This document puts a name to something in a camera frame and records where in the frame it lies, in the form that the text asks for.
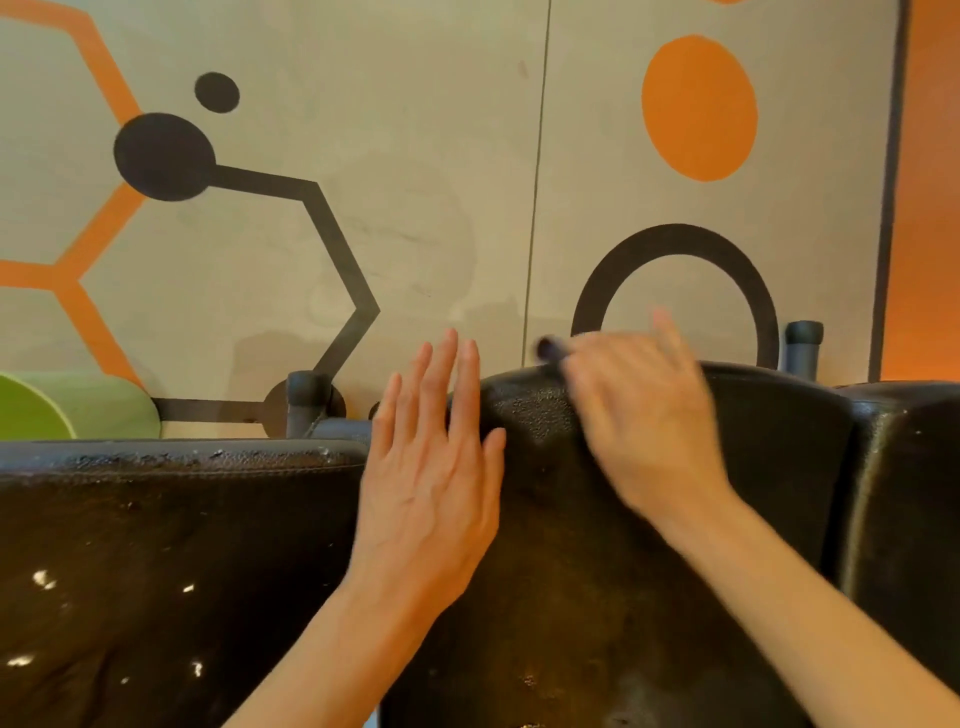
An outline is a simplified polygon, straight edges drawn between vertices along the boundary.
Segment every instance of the green cup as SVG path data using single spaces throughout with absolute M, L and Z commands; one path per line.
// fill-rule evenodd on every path
M 160 436 L 149 395 L 97 372 L 0 372 L 0 440 L 140 440 Z

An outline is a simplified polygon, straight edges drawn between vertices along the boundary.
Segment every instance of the black seat backrest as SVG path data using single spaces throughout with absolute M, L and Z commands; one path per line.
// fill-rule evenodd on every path
M 0 723 L 221 725 L 340 582 L 365 457 L 0 445 Z
M 960 692 L 960 384 L 863 384 L 840 587 Z
M 706 365 L 737 491 L 819 565 L 848 400 Z M 617 500 L 549 369 L 487 380 L 508 430 L 500 532 L 390 692 L 384 725 L 804 725 L 708 588 Z

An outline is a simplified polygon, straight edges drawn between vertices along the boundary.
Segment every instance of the person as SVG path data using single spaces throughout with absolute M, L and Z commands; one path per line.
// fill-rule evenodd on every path
M 709 584 L 819 728 L 960 726 L 960 699 L 734 492 L 700 365 L 669 317 L 574 338 L 563 364 L 622 500 Z M 449 430 L 444 416 L 457 361 Z M 481 442 L 480 359 L 449 331 L 372 424 L 347 575 L 227 728 L 358 728 L 496 534 L 506 436 Z

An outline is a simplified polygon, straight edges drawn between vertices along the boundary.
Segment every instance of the orange oval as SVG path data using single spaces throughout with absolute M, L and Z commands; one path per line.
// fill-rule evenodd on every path
M 641 97 L 647 133 L 660 156 L 692 180 L 723 180 L 754 148 L 754 87 L 715 40 L 684 36 L 662 46 L 647 67 Z

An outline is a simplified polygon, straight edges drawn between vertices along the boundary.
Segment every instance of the orange hexagon line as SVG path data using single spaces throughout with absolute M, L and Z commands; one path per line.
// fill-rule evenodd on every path
M 0 0 L 0 17 L 67 33 L 100 87 L 117 123 L 123 126 L 140 114 L 130 87 L 89 14 L 47 0 Z M 140 378 L 80 279 L 133 217 L 144 199 L 128 184 L 121 183 L 53 265 L 0 260 L 0 286 L 51 291 L 101 370 L 129 379 L 141 387 Z

